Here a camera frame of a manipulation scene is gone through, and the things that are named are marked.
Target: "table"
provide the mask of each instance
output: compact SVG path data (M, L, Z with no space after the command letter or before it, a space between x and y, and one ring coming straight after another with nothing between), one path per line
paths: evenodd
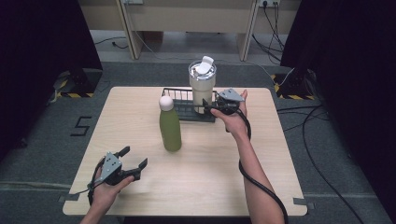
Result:
M141 180L121 191L108 215L248 216L236 143L225 132L223 122L181 121L182 148L176 153L168 152L159 127L158 102L162 92L162 87L111 90L70 193L87 187L96 163L108 151L114 153L130 146L131 151L120 158L122 169L134 169L145 158L148 166L142 171ZM303 216L306 206L293 203L293 198L304 196L271 92L263 88L247 88L247 92L252 145L289 216ZM89 207L83 193L77 201L64 204L64 213L85 215Z
M143 5L117 1L124 30L138 59L143 43L140 31L178 31L237 34L241 61L248 54L257 0L145 0Z

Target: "wooden table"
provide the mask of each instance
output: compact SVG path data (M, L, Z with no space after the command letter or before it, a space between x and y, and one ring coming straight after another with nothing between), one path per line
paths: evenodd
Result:
M159 127L162 92L162 87L111 90L70 193L87 188L96 163L108 151L130 146L131 151L120 158L122 169L134 169L145 158L148 166L141 180L121 191L108 215L248 216L236 143L223 122L181 121L182 148L170 153L163 147ZM252 145L288 214L303 216L306 206L293 203L293 198L304 196L271 93L263 88L247 92ZM78 201L64 204L64 213L85 215L89 207L83 193Z

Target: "wire rack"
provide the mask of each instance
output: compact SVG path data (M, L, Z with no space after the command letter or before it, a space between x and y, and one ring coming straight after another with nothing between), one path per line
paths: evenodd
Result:
M216 105L216 91L213 91L213 105ZM216 118L211 114L200 114L195 112L198 107L203 110L203 106L193 104L192 90L163 88L163 96L168 95L174 100L174 107L180 120L215 122Z

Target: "black curtain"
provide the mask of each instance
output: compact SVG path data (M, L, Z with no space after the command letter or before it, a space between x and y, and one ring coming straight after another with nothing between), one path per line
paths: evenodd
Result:
M62 72L102 69L77 0L0 6L0 160L24 137Z
M396 1L303 0L281 65L312 69L351 155L396 222Z

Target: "white bottle cap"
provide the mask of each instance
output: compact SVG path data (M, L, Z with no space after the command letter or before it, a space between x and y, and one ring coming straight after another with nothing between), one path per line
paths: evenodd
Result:
M204 75L206 74L210 68L212 67L213 59L208 56L204 56L199 66L196 68L197 73Z
M170 96L163 96L160 99L160 109L163 111L169 111L173 108L173 99Z

